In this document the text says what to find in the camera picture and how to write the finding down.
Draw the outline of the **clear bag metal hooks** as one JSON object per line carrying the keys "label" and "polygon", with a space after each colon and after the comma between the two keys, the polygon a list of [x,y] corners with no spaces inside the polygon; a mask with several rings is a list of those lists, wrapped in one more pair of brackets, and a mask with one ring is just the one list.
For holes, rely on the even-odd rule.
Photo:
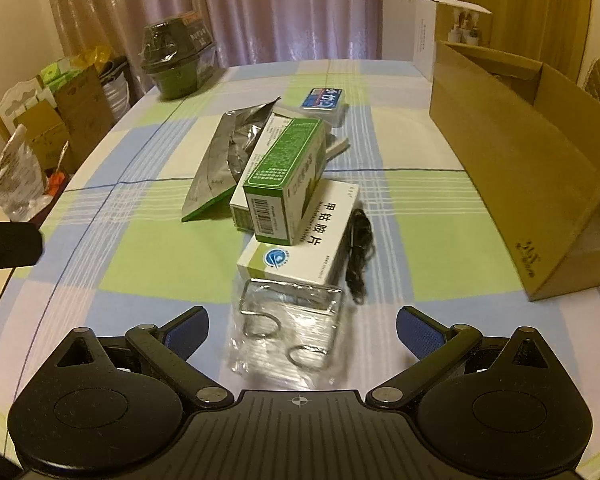
{"label": "clear bag metal hooks", "polygon": [[248,278],[234,305],[228,366],[251,385],[336,386],[346,372],[343,291]]}

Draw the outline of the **white medicine box blue logo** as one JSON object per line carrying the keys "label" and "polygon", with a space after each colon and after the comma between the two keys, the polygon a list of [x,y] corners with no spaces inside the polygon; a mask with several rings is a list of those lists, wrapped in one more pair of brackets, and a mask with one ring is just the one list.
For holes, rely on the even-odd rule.
{"label": "white medicine box blue logo", "polygon": [[344,267],[344,248],[360,187],[323,179],[300,222],[298,243],[266,244],[252,238],[237,261],[241,278],[335,285]]}

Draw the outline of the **silver foil pouch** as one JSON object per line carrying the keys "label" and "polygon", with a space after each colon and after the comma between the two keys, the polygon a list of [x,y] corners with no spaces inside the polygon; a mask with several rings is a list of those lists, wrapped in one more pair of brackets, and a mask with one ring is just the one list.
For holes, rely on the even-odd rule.
{"label": "silver foil pouch", "polygon": [[278,98],[224,113],[202,156],[181,210],[192,221],[233,193]]}

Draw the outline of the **green medicine box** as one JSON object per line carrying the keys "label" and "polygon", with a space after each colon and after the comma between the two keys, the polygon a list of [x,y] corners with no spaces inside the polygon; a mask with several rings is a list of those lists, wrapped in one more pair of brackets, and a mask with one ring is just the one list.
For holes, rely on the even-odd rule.
{"label": "green medicine box", "polygon": [[242,185],[257,240],[297,243],[300,221],[326,165],[321,119],[292,118]]}

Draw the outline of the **white green tall box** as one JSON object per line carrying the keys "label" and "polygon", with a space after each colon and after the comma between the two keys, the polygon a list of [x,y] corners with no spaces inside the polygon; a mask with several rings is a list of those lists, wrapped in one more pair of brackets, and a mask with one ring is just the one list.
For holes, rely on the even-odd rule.
{"label": "white green tall box", "polygon": [[236,228],[292,244],[327,163],[348,147],[321,119],[272,115],[230,199]]}

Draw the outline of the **blue label plastic case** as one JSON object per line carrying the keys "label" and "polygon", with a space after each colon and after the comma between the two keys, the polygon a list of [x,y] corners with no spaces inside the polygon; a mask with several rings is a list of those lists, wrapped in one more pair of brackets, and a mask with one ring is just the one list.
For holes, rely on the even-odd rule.
{"label": "blue label plastic case", "polygon": [[321,118],[332,127],[340,127],[348,104],[340,88],[313,88],[300,105],[302,112]]}

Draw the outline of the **crumpled white plastic bag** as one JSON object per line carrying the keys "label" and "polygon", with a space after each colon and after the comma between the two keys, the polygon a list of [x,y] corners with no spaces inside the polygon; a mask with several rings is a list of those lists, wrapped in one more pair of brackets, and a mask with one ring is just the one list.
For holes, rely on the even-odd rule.
{"label": "crumpled white plastic bag", "polygon": [[0,155],[0,209],[12,222],[28,222],[52,201],[47,179],[19,125]]}

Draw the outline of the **dark wooden tray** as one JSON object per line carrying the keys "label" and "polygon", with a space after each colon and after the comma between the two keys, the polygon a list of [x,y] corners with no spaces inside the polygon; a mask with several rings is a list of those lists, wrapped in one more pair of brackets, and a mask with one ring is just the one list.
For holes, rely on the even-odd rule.
{"label": "dark wooden tray", "polygon": [[58,202],[62,192],[65,191],[69,181],[70,176],[64,170],[58,170],[50,176],[46,190],[46,196],[50,197],[50,202],[40,212],[33,216],[30,220],[31,224],[37,228],[42,226],[43,222]]}

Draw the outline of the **checked tablecloth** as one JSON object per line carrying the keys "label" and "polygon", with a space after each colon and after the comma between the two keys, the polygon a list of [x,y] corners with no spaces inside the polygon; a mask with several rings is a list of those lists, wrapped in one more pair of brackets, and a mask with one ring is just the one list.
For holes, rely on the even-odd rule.
{"label": "checked tablecloth", "polygon": [[230,214],[183,222],[194,166],[221,116],[315,87],[348,104],[347,151],[326,174],[358,185],[376,252],[356,310],[346,386],[367,391],[410,360],[396,338],[406,304],[487,335],[537,328],[578,384],[594,418],[588,456],[600,456],[600,287],[543,302],[521,288],[482,201],[432,123],[430,85],[411,64],[309,61],[234,67],[196,96],[148,93],[106,136],[43,224],[45,252],[17,270],[0,301],[0,452],[16,394],[76,326],[117,336],[194,304],[210,315],[196,367],[234,390],[226,364],[236,263],[247,237]]}

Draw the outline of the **brown cardboard boxes stack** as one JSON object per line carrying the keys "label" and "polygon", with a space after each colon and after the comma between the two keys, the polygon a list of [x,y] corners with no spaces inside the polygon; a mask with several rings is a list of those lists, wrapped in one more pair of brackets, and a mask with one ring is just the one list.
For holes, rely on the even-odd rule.
{"label": "brown cardboard boxes stack", "polygon": [[1,137],[8,140],[23,125],[43,170],[78,170],[114,124],[100,82],[111,60],[111,49],[98,46],[15,84],[0,101]]}

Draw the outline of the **brown cardboard box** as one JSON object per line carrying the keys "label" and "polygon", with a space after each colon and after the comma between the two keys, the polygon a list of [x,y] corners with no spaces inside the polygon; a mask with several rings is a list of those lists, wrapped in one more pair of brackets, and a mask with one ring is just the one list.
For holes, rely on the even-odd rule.
{"label": "brown cardboard box", "polygon": [[529,299],[600,285],[600,102],[545,63],[439,42],[429,115]]}

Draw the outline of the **dark green wrapped pot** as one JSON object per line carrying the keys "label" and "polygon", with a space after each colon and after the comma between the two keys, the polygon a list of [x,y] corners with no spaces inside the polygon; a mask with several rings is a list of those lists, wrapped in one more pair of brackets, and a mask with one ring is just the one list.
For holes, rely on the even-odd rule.
{"label": "dark green wrapped pot", "polygon": [[147,25],[142,69],[164,100],[198,91],[218,68],[218,55],[204,19],[196,11]]}

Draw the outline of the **white product box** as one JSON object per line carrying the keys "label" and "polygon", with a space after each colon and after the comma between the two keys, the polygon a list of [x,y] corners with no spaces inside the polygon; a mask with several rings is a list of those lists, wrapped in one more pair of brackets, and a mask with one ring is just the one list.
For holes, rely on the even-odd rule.
{"label": "white product box", "polygon": [[487,47],[493,14],[478,4],[460,0],[416,0],[413,63],[432,81],[438,41]]}

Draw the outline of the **purple curtain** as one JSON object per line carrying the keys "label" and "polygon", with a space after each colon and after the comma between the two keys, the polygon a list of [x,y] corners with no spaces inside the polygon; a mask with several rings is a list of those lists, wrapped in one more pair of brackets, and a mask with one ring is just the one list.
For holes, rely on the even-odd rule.
{"label": "purple curtain", "polygon": [[50,0],[66,53],[109,46],[126,56],[132,85],[152,85],[143,31],[194,11],[212,33],[223,66],[323,58],[378,58],[381,0]]}

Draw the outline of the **wooden door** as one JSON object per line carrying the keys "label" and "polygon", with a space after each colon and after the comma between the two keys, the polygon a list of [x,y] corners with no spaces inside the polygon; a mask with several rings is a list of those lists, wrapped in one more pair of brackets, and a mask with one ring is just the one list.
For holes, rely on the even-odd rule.
{"label": "wooden door", "polygon": [[464,0],[492,11],[491,47],[552,66],[576,81],[592,0]]}

